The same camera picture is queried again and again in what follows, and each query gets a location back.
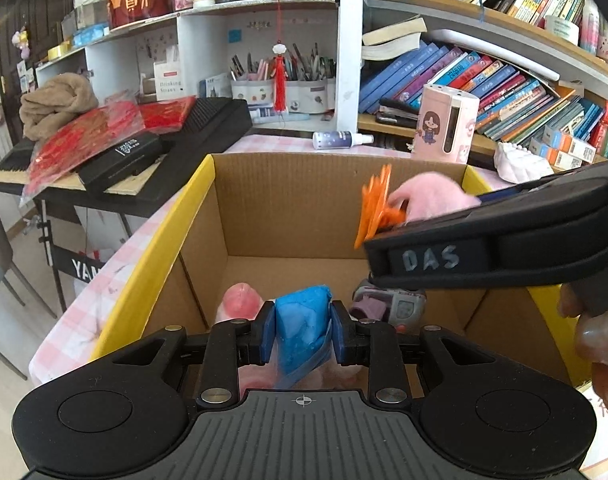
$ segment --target gray ribbed plate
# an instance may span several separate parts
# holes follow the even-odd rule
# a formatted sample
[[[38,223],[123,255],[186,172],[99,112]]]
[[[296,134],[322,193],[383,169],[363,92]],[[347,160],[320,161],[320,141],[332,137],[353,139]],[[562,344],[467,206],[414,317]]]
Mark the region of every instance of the gray ribbed plate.
[[[357,392],[253,391],[241,406],[200,415],[173,453],[121,480],[482,478],[433,451],[406,415],[375,410]]]

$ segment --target chair leg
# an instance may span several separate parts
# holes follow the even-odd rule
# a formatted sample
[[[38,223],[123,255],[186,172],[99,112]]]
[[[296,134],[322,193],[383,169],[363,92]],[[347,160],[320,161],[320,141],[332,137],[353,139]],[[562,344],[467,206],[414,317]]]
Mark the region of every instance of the chair leg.
[[[35,298],[35,300],[37,301],[37,303],[40,304],[40,307],[42,307],[52,317],[57,319],[57,315],[50,309],[50,307],[46,304],[46,302],[42,299],[42,297],[37,293],[37,290],[35,290],[33,288],[33,285],[31,285],[31,283],[29,283],[29,281],[26,279],[26,277],[22,274],[22,271],[17,268],[17,266],[15,265],[14,262],[11,262],[11,270],[15,273],[15,275],[17,276],[17,279],[20,280],[20,282],[22,282],[22,285],[24,285],[26,287],[26,290],[28,290],[31,293],[31,296],[33,296]]]
[[[28,377],[25,376],[11,361],[4,357],[2,352],[0,352],[0,361],[2,361],[8,368],[14,371],[17,375],[23,378],[25,381],[28,380]]]
[[[22,298],[19,297],[17,291],[13,288],[13,285],[11,285],[6,278],[2,278],[2,283],[4,283],[4,286],[17,300],[17,303],[19,303],[21,306],[26,306],[26,304],[22,301]]]

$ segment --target metal screw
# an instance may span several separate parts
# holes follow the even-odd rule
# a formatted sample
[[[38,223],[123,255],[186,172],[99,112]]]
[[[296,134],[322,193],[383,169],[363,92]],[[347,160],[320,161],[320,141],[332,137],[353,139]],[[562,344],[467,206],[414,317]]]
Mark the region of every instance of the metal screw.
[[[226,388],[209,388],[201,393],[201,400],[209,404],[222,404],[233,396]]]
[[[385,402],[386,404],[399,404],[406,400],[406,392],[400,390],[399,388],[383,388],[379,390],[375,397],[380,402]]]

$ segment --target red plastic package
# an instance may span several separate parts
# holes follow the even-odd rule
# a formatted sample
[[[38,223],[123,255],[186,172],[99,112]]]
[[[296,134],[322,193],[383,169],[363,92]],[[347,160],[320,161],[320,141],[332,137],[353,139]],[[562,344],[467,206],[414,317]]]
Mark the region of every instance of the red plastic package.
[[[115,102],[79,116],[43,145],[36,145],[20,204],[26,204],[92,156],[144,129],[140,108],[131,101]]]
[[[181,130],[194,104],[195,97],[191,96],[172,101],[140,105],[146,131],[158,135],[178,132]]]

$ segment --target white spray bottle cap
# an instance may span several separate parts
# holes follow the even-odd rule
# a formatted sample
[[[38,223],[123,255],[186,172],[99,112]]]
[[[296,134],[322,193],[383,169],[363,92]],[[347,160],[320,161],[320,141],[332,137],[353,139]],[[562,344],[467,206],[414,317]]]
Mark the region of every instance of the white spray bottle cap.
[[[367,134],[353,134],[353,146],[359,146],[360,144],[372,144],[375,142],[375,137]]]

